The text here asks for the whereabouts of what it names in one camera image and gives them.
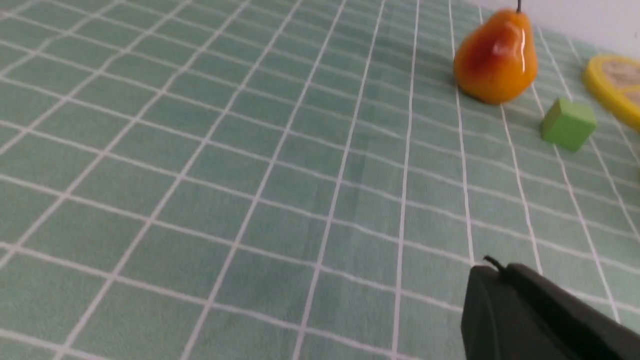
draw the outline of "yellow lemon slice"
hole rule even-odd
[[[616,55],[595,56],[582,80],[604,108],[640,131],[640,61]]]

